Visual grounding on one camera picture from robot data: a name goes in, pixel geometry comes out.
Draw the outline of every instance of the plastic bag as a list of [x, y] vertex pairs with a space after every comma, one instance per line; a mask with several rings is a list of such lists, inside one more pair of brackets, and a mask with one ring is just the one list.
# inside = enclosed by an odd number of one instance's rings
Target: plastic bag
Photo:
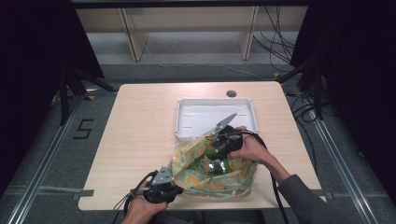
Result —
[[227, 167], [223, 172], [205, 172], [197, 167], [211, 148], [213, 130], [200, 137], [189, 138], [177, 145], [176, 152], [168, 165], [175, 183], [184, 189], [183, 193], [195, 196], [229, 197], [250, 193], [257, 163], [242, 159], [224, 160]]

